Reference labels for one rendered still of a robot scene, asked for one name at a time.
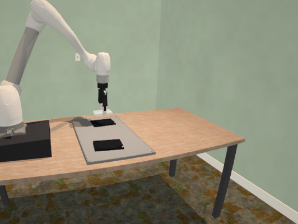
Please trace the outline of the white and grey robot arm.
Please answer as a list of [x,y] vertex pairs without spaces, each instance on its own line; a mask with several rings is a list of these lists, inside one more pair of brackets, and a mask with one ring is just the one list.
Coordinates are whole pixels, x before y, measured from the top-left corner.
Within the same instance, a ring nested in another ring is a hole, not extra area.
[[25,23],[25,31],[11,63],[6,80],[0,84],[0,138],[26,134],[22,120],[21,79],[38,35],[46,25],[61,33],[84,60],[90,71],[96,72],[96,82],[109,82],[108,53],[89,54],[57,10],[46,0],[33,0]]

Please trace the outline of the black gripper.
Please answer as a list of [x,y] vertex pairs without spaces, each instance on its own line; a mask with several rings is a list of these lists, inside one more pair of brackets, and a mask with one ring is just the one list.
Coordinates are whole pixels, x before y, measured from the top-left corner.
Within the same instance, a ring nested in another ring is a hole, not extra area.
[[108,83],[97,83],[97,87],[99,88],[98,102],[99,102],[99,110],[103,110],[103,115],[106,115],[106,106],[108,105],[107,101],[107,92],[106,88],[108,88]]

